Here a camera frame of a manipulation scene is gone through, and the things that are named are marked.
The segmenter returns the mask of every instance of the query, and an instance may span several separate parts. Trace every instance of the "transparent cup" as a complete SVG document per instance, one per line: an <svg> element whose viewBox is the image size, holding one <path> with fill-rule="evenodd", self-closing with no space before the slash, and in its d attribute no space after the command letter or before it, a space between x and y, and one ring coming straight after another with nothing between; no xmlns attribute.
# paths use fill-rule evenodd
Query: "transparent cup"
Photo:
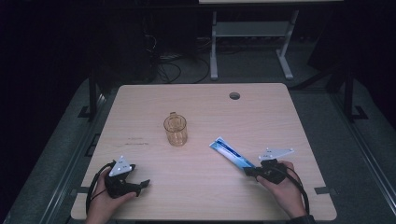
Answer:
<svg viewBox="0 0 396 224"><path fill-rule="evenodd" d="M181 147L187 142L187 121L183 116L172 112L163 122L169 143L174 147Z"/></svg>

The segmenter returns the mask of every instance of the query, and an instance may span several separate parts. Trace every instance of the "gray carpet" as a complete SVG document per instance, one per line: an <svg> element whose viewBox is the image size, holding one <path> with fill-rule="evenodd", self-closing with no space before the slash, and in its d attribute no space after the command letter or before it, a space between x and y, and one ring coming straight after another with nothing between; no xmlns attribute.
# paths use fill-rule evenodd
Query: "gray carpet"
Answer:
<svg viewBox="0 0 396 224"><path fill-rule="evenodd" d="M306 65L313 43L292 43L287 59L295 75L286 80L276 59L276 43L249 47L235 54L220 54L219 80L216 83L282 82L293 86L318 71ZM208 62L208 53L200 55ZM174 83L193 83L205 76L202 61L174 61L182 71ZM168 76L176 76L174 66L164 66ZM369 119L349 123L339 102L342 92L330 95L324 91L327 78L303 91L290 95L323 174L338 216L328 223L396 223L357 142L356 130L373 151L392 186L395 186L396 132L375 107L367 90L355 85L354 105L359 104ZM206 77L202 83L211 83ZM151 84L160 85L157 77ZM80 186L90 162L85 157L92 139L99 134L117 94L117 88L102 98L99 113L92 122L78 118L80 109L89 104L88 83L81 84L63 118L49 140L5 223L83 223L70 219L75 190ZM133 223L116 221L110 223Z"/></svg>

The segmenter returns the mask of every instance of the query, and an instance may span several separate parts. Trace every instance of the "blue and white package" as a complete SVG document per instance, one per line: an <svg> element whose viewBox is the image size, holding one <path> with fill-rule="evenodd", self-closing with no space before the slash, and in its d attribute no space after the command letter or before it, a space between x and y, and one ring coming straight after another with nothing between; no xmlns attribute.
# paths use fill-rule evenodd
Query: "blue and white package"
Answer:
<svg viewBox="0 0 396 224"><path fill-rule="evenodd" d="M228 145L224 139L218 137L212 144L209 145L211 148L215 149L221 155L226 157L228 160L232 161L239 169L244 170L244 167L253 167L255 166L237 153L234 149Z"/></svg>

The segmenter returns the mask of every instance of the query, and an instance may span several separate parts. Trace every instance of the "sleeve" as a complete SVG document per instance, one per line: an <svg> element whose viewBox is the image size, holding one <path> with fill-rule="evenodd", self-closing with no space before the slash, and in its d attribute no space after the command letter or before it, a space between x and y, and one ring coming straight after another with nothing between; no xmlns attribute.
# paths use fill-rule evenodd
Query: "sleeve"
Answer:
<svg viewBox="0 0 396 224"><path fill-rule="evenodd" d="M303 216L292 218L290 221L287 221L286 224L317 224L314 220L313 216Z"/></svg>

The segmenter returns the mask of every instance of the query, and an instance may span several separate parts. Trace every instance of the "white desk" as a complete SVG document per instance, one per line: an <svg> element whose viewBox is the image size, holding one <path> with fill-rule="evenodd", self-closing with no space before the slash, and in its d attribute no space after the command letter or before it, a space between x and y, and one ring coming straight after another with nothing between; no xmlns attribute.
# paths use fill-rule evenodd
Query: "white desk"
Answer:
<svg viewBox="0 0 396 224"><path fill-rule="evenodd" d="M232 100L231 92L240 94ZM163 121L176 111L187 120L188 141L172 147ZM283 84L123 86L107 118L82 187L106 163L123 155L136 164L127 182L151 179L140 196L122 206L116 219L286 220L272 195L254 178L209 147L222 136L255 165L267 147L294 148L292 161L304 183L316 220L336 217L289 92ZM71 215L84 219L86 194Z"/></svg>
<svg viewBox="0 0 396 224"><path fill-rule="evenodd" d="M242 4L242 3L318 3L342 2L343 0L199 0L200 4ZM216 38L222 36L284 36L285 41L280 49L276 50L283 73L286 79L293 79L293 74L285 58L290 38L294 30L299 10L294 10L289 21L217 21L217 12L213 12L212 22L212 50L210 53L210 77L219 78L216 57Z"/></svg>

